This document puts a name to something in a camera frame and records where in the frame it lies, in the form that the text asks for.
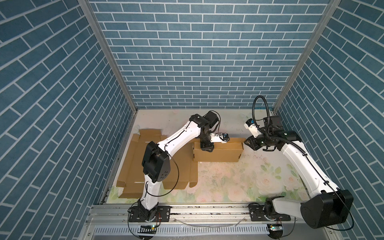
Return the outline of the brown cardboard box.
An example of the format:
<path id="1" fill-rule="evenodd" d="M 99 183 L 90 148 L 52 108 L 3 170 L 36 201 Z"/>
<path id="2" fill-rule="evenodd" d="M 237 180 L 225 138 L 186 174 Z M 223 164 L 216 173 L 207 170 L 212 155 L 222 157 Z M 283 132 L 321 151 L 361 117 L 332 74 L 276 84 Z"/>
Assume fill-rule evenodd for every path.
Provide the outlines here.
<path id="1" fill-rule="evenodd" d="M 214 143 L 212 152 L 203 151 L 200 142 L 193 143 L 194 162 L 237 163 L 244 151 L 245 138 L 231 138 L 229 142 Z"/>

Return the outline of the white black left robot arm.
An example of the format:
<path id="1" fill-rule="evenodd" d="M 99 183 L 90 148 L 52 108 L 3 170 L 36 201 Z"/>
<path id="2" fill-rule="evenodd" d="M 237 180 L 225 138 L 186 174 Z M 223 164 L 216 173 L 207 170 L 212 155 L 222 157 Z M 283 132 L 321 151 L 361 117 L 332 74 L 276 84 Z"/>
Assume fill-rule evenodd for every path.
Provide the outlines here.
<path id="1" fill-rule="evenodd" d="M 158 143 L 149 142 L 145 148 L 142 161 L 145 183 L 142 197 L 138 200 L 139 216 L 145 221 L 151 221 L 157 215 L 161 182 L 171 172 L 173 156 L 193 139 L 199 139 L 201 149 L 206 152 L 214 150 L 214 143 L 222 140 L 216 139 L 216 131 L 221 123 L 220 114 L 208 111 L 201 116 L 194 114 L 189 121 L 170 137 Z"/>

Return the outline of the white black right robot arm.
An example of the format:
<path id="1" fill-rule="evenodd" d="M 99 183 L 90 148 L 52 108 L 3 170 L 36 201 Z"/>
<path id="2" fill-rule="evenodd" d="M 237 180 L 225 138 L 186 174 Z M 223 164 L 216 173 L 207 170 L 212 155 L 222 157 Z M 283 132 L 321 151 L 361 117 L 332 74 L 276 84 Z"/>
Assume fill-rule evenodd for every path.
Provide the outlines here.
<path id="1" fill-rule="evenodd" d="M 329 230 L 353 218 L 351 208 L 354 197 L 351 192 L 340 189 L 326 175 L 313 160 L 301 137 L 295 131 L 284 130 L 279 123 L 280 117 L 271 116 L 269 108 L 266 108 L 266 113 L 262 128 L 254 117 L 246 121 L 245 128 L 251 136 L 244 143 L 253 151 L 278 150 L 286 156 L 304 183 L 309 200 L 299 202 L 283 196 L 267 198 L 265 217 L 276 221 L 281 215 L 291 216 L 303 219 L 313 229 L 325 227 Z"/>

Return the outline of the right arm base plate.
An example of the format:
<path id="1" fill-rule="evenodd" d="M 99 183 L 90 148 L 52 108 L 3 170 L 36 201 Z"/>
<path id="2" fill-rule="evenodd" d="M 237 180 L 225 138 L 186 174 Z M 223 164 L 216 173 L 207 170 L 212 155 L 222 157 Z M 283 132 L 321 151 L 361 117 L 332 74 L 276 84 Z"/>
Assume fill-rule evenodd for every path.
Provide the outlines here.
<path id="1" fill-rule="evenodd" d="M 279 214 L 275 211 L 271 204 L 261 205 L 258 203 L 251 203 L 248 205 L 250 217 L 252 222 L 270 221 L 270 222 L 288 222 L 291 220 L 289 215 Z"/>

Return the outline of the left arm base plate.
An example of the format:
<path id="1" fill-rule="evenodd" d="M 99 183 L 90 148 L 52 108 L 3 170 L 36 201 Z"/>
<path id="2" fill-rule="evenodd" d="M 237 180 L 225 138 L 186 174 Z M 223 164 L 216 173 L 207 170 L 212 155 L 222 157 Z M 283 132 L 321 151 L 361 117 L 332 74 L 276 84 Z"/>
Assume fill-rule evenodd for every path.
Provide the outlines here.
<path id="1" fill-rule="evenodd" d="M 158 222 L 169 222 L 171 214 L 171 206 L 158 206 L 156 213 L 147 218 L 144 214 L 141 213 L 138 206 L 133 206 L 129 213 L 129 222 L 133 223 L 144 223 L 144 222 L 155 222 L 158 218 Z"/>

